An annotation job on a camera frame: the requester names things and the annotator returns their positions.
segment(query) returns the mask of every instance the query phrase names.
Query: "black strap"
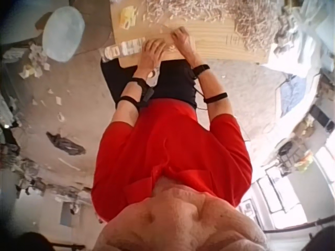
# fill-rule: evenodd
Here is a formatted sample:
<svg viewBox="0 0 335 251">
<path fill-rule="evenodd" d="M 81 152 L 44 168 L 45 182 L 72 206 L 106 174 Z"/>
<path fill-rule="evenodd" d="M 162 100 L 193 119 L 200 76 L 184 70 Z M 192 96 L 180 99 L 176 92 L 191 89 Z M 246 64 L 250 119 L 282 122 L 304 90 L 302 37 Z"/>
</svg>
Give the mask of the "black strap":
<svg viewBox="0 0 335 251">
<path fill-rule="evenodd" d="M 117 105 L 119 104 L 119 102 L 121 101 L 121 100 L 126 100 L 126 101 L 128 101 L 128 102 L 131 102 L 135 107 L 136 107 L 136 109 L 138 110 L 138 111 L 140 111 L 140 108 L 139 108 L 139 106 L 138 106 L 138 102 L 135 100 L 135 99 L 133 99 L 132 97 L 129 97 L 129 96 L 122 96 L 122 97 L 120 97 L 120 99 L 117 101 L 117 103 L 116 103 L 116 108 L 117 108 Z"/>
<path fill-rule="evenodd" d="M 142 87 L 141 102 L 138 104 L 139 107 L 148 106 L 148 101 L 154 93 L 154 89 L 150 87 L 143 78 L 133 77 L 129 82 L 136 82 Z"/>
<path fill-rule="evenodd" d="M 219 95 L 216 95 L 214 97 L 211 97 L 211 98 L 204 98 L 204 102 L 206 104 L 210 104 L 210 103 L 214 103 L 218 100 L 221 100 L 221 99 L 224 99 L 224 98 L 227 98 L 228 97 L 228 94 L 227 93 L 221 93 Z"/>
<path fill-rule="evenodd" d="M 139 86 L 142 87 L 143 92 L 150 88 L 147 82 L 143 78 L 133 77 L 129 82 L 136 82 Z"/>
<path fill-rule="evenodd" d="M 208 69 L 210 69 L 208 64 L 202 64 L 202 65 L 199 65 L 199 66 L 193 68 L 192 69 L 193 74 L 194 74 L 193 80 L 196 80 L 202 72 L 204 72 L 205 70 L 208 70 Z"/>
</svg>

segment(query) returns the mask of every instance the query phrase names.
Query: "red shirt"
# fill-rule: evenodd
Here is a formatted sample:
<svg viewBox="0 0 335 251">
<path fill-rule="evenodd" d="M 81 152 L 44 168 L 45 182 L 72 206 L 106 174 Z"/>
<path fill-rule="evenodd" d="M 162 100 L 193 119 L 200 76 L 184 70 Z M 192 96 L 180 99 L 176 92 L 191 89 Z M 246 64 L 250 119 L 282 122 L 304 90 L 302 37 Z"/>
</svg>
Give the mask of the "red shirt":
<svg viewBox="0 0 335 251">
<path fill-rule="evenodd" d="M 236 207 L 251 184 L 252 167 L 232 115 L 215 117 L 209 131 L 194 109 L 174 99 L 156 99 L 134 127 L 111 123 L 100 143 L 92 200 L 110 221 L 127 205 L 150 197 L 164 175 Z"/>
</svg>

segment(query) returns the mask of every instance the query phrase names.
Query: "black pants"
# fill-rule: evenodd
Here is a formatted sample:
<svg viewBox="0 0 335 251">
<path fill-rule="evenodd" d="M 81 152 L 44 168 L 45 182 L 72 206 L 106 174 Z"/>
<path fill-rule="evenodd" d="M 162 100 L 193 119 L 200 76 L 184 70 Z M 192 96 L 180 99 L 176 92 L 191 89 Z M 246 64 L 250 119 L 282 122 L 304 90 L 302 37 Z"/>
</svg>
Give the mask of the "black pants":
<svg viewBox="0 0 335 251">
<path fill-rule="evenodd" d="M 101 69 L 113 100 L 119 100 L 122 91 L 132 78 L 137 66 L 122 68 L 118 59 L 106 63 L 101 61 Z M 196 109 L 195 82 L 191 78 L 191 67 L 186 60 L 163 61 L 157 85 L 153 88 L 155 98 L 173 98 L 184 101 Z"/>
</svg>

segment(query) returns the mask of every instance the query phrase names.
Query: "window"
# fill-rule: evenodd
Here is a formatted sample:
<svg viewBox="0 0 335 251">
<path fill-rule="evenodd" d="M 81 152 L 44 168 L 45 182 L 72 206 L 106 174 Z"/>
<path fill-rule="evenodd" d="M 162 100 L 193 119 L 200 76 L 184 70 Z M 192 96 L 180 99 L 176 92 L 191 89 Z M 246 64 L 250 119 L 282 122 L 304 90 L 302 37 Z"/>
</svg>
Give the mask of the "window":
<svg viewBox="0 0 335 251">
<path fill-rule="evenodd" d="M 266 176 L 258 180 L 272 221 L 277 229 L 301 225 L 306 215 L 287 177 L 277 167 L 265 170 Z"/>
<path fill-rule="evenodd" d="M 252 199 L 241 202 L 238 206 L 238 210 L 252 219 L 258 226 L 262 227 Z"/>
<path fill-rule="evenodd" d="M 335 194 L 335 132 L 326 141 L 325 146 L 321 147 L 315 154 L 317 163 L 321 166 L 330 189 Z"/>
</svg>

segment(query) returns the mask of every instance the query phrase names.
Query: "debris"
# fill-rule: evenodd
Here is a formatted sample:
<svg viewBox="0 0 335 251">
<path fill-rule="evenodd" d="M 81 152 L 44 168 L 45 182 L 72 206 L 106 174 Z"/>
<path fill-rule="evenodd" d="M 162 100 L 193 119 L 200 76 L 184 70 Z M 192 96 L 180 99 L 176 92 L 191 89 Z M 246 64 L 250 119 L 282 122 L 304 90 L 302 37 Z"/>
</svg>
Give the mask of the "debris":
<svg viewBox="0 0 335 251">
<path fill-rule="evenodd" d="M 16 102 L 17 102 L 16 98 L 9 96 L 9 107 L 12 107 L 13 111 L 16 111 L 17 109 Z"/>
<path fill-rule="evenodd" d="M 136 11 L 134 6 L 123 8 L 120 14 L 120 27 L 128 30 L 136 24 Z"/>
<path fill-rule="evenodd" d="M 50 70 L 50 64 L 47 63 L 48 57 L 43 51 L 42 46 L 32 44 L 30 50 L 31 52 L 28 57 L 31 61 L 31 65 L 25 65 L 24 71 L 20 73 L 20 76 L 26 78 L 34 74 L 35 77 L 40 78 L 43 75 L 41 66 L 43 66 L 43 69 L 46 71 Z"/>
<path fill-rule="evenodd" d="M 69 155 L 81 155 L 86 153 L 84 147 L 73 143 L 67 138 L 62 138 L 59 133 L 57 133 L 56 135 L 52 135 L 50 132 L 47 132 L 46 134 L 55 147 L 67 152 Z"/>
<path fill-rule="evenodd" d="M 35 69 L 30 65 L 30 64 L 26 64 L 23 66 L 23 71 L 21 73 L 19 73 L 19 75 L 25 79 L 27 77 L 29 77 L 30 75 L 35 73 Z"/>
<path fill-rule="evenodd" d="M 271 0 L 145 0 L 143 21 L 157 24 L 166 14 L 170 19 L 224 22 L 235 21 L 235 32 L 250 51 L 268 51 L 278 31 L 276 4 Z"/>
<path fill-rule="evenodd" d="M 167 48 L 167 50 L 170 51 L 170 52 L 174 52 L 176 50 L 176 46 L 174 44 L 172 44 Z"/>
<path fill-rule="evenodd" d="M 42 105 L 44 105 L 45 107 L 47 107 L 46 103 L 44 103 L 43 100 L 41 100 L 41 103 L 42 103 Z"/>
<path fill-rule="evenodd" d="M 45 63 L 45 64 L 43 65 L 43 69 L 46 70 L 46 71 L 49 71 L 49 70 L 50 70 L 50 64 Z"/>
<path fill-rule="evenodd" d="M 34 70 L 35 70 L 34 76 L 36 78 L 40 78 L 43 75 L 43 71 L 41 67 L 37 66 Z"/>
<path fill-rule="evenodd" d="M 56 103 L 57 105 L 61 106 L 62 105 L 62 99 L 58 96 L 56 96 Z"/>
<path fill-rule="evenodd" d="M 65 117 L 63 116 L 63 114 L 61 112 L 58 112 L 57 118 L 60 122 L 64 122 L 65 121 Z"/>
<path fill-rule="evenodd" d="M 75 170 L 77 170 L 77 171 L 80 171 L 80 169 L 79 169 L 78 167 L 75 167 L 75 166 L 69 164 L 69 163 L 66 162 L 65 160 L 63 160 L 63 159 L 61 159 L 61 158 L 58 158 L 58 160 L 59 160 L 60 162 L 64 163 L 64 164 L 66 164 L 66 165 L 69 166 L 70 168 L 73 168 L 73 169 L 75 169 Z"/>
<path fill-rule="evenodd" d="M 22 58 L 27 50 L 27 48 L 10 48 L 2 56 L 4 59 L 4 63 L 17 62 L 19 59 Z"/>
</svg>

